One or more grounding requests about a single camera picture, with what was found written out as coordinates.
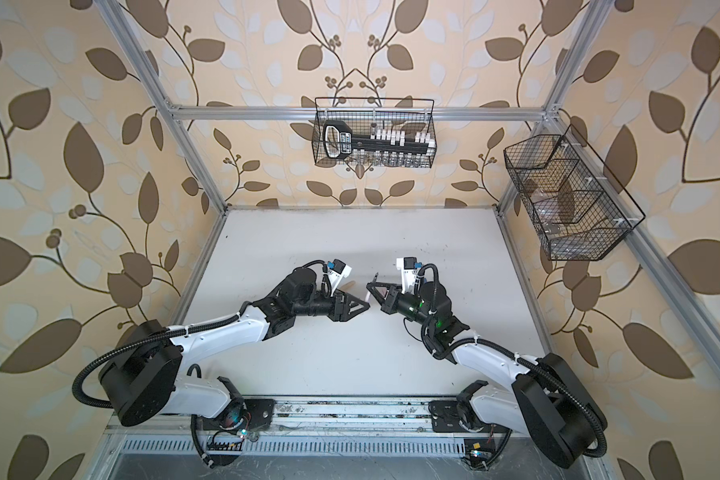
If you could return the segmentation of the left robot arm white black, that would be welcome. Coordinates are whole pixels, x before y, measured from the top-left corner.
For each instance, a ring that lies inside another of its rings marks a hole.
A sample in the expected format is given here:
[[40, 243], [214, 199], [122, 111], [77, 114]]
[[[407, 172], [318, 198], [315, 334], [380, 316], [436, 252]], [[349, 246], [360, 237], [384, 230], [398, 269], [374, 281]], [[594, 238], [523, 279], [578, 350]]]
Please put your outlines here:
[[196, 325], [134, 331], [120, 353], [105, 362], [99, 382], [121, 425], [139, 425], [157, 415], [194, 416], [224, 429], [247, 418], [245, 401], [226, 377], [206, 377], [201, 361], [242, 345], [263, 342], [292, 328], [302, 316], [347, 322], [369, 303], [339, 289], [349, 268], [328, 262], [294, 269], [263, 298], [239, 312]]

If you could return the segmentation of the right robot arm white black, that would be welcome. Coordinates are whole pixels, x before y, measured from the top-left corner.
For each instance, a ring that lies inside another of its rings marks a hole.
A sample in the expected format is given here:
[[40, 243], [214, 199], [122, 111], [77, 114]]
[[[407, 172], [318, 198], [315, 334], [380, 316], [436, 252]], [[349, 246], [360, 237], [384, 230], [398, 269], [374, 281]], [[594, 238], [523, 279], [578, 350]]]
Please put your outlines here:
[[381, 311], [420, 325], [420, 339], [437, 360], [484, 375], [465, 393], [467, 411], [481, 424], [497, 424], [530, 436], [555, 465], [569, 468], [581, 456], [607, 453], [605, 414], [559, 355], [521, 355], [478, 335], [452, 311], [445, 287], [432, 281], [407, 291], [386, 282], [366, 285]]

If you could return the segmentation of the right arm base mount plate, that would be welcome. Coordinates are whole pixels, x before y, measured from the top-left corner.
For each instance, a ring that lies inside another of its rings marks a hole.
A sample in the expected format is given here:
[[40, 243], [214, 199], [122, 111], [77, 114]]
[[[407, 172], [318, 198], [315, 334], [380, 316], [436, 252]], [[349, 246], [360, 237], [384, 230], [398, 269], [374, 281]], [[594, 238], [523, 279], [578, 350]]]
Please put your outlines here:
[[428, 404], [435, 433], [490, 433], [492, 427], [479, 419], [471, 405], [460, 400], [433, 400]]

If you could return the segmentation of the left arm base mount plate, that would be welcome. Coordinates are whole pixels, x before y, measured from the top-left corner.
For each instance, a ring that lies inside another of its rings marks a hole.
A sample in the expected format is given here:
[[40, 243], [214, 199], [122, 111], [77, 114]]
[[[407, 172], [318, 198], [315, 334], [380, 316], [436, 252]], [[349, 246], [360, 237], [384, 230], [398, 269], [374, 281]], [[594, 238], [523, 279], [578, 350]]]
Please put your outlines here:
[[273, 421], [275, 406], [272, 398], [248, 398], [228, 414], [213, 419], [198, 417], [197, 422], [199, 429], [205, 431], [267, 429]]

